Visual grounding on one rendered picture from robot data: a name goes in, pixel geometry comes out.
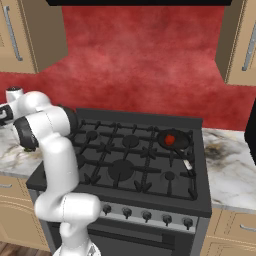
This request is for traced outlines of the black frying pan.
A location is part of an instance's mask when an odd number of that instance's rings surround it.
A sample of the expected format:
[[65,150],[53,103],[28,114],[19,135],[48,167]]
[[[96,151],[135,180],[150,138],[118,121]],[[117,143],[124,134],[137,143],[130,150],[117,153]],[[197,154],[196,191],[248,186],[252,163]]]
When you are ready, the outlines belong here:
[[[171,146],[165,144],[165,137],[170,134],[175,137],[175,142]],[[192,139],[190,137],[190,132],[184,132],[177,129],[167,129],[162,130],[157,135],[157,142],[159,145],[168,150],[170,154],[176,154],[179,160],[182,160],[187,170],[192,170],[192,162],[194,161],[194,156],[185,154],[184,151],[192,146]]]

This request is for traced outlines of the black range hood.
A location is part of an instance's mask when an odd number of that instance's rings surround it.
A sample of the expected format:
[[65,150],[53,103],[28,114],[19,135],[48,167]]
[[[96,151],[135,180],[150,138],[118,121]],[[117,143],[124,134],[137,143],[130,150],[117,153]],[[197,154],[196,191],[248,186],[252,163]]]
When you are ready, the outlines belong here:
[[46,0],[50,6],[230,6],[233,0]]

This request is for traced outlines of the beige wall cupboard door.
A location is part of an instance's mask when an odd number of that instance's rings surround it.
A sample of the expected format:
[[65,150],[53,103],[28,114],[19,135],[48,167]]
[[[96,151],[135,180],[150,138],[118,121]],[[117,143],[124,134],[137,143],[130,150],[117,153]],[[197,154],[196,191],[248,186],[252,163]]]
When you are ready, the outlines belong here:
[[[18,61],[15,57],[4,17],[4,6],[10,7],[9,16],[23,61]],[[20,0],[0,0],[0,72],[36,72]]]
[[242,23],[245,12],[246,0],[242,1],[241,11],[238,16],[238,26],[235,32],[231,57],[228,65],[227,83],[230,85],[256,86],[256,68],[243,71],[246,46],[242,39]]

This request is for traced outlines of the beige base cupboard door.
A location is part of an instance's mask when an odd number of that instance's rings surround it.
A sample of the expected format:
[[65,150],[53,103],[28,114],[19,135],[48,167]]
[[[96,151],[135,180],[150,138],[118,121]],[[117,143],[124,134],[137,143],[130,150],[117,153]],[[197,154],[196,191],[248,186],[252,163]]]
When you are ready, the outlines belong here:
[[256,246],[207,236],[200,256],[256,256]]
[[0,197],[0,240],[49,251],[31,201]]

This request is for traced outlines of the black appliance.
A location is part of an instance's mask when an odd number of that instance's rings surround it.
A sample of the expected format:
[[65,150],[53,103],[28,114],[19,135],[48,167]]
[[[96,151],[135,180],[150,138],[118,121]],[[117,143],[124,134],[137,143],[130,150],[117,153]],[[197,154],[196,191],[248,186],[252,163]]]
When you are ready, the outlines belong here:
[[244,138],[253,156],[256,157],[256,99],[247,122]]

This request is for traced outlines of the black gas stove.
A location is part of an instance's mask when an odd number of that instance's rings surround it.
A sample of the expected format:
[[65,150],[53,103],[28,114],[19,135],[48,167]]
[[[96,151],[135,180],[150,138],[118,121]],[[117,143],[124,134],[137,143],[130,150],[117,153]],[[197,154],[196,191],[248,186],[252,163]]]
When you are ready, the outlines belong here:
[[[76,189],[111,206],[99,219],[193,234],[190,256],[200,256],[212,214],[201,119],[85,108],[77,115],[79,127],[69,137],[78,160]],[[184,153],[194,156],[192,170],[157,142],[167,129],[191,133]],[[124,207],[132,210],[128,219]],[[148,222],[143,211],[152,214]],[[172,217],[168,226],[164,214]],[[184,218],[193,220],[190,229]]]

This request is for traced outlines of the black oven door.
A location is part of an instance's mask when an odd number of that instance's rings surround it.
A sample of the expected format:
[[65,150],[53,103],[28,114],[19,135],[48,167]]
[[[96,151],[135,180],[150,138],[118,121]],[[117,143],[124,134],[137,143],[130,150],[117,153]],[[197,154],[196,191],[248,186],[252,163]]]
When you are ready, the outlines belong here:
[[100,219],[88,233],[102,256],[190,256],[194,240],[180,231]]

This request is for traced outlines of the beige drawer front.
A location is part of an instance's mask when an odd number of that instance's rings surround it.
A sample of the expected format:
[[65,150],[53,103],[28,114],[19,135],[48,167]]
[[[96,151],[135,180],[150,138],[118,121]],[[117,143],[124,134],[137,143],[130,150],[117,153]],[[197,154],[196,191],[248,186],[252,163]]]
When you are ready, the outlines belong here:
[[256,215],[222,210],[214,234],[228,239],[256,244],[256,232],[243,230],[240,224],[256,228]]
[[12,184],[11,188],[0,188],[0,199],[30,201],[26,179],[12,176],[0,176],[0,184]]

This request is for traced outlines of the red round food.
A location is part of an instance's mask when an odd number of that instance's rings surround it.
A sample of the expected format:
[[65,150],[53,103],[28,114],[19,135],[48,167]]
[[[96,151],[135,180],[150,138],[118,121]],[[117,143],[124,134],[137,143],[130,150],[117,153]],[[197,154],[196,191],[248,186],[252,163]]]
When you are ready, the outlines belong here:
[[165,144],[166,144],[167,146],[171,146],[171,145],[173,145],[174,142],[175,142],[175,137],[174,137],[173,135],[168,134],[168,135],[165,137],[164,141],[165,141]]

